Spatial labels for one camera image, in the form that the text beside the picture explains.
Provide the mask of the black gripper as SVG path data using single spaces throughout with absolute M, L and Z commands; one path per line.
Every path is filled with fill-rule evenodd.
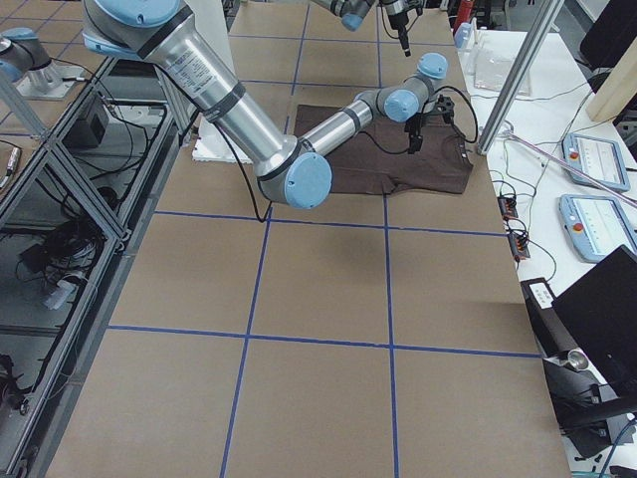
M 438 118 L 445 124 L 454 122 L 454 106 L 455 104 L 450 97 L 439 97 L 430 110 L 417 112 L 406 121 L 404 131 L 408 133 L 408 154 L 415 154 L 421 150 L 423 144 L 421 130 L 428 120 Z
M 386 0 L 383 8 L 388 16 L 390 26 L 397 31 L 397 38 L 405 57 L 411 56 L 411 49 L 408 37 L 408 12 L 415 10 L 417 15 L 423 13 L 422 0 Z

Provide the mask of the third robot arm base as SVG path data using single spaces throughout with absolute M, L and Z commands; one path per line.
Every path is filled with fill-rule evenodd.
M 36 33 L 16 27 L 1 33 L 1 72 L 26 99 L 60 101 L 85 77 L 85 69 L 59 65 Z

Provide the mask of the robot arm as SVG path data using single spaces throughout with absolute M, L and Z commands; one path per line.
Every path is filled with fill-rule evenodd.
M 423 15 L 426 1 L 421 0 L 313 0 L 313 3 L 327 10 L 340 20 L 348 31 L 354 32 L 361 25 L 367 14 L 376 6 L 381 9 L 381 20 L 388 20 L 389 27 L 395 32 L 389 33 L 383 24 L 385 33 L 398 40 L 405 57 L 411 56 L 409 31 Z
M 184 1 L 86 1 L 86 47 L 98 54 L 149 63 L 162 71 L 211 123 L 218 123 L 253 162 L 262 194 L 299 209 L 329 195 L 325 155 L 378 118 L 406 122 L 430 104 L 446 78 L 447 59 L 423 55 L 401 85 L 365 91 L 301 137 L 282 133 L 197 31 Z

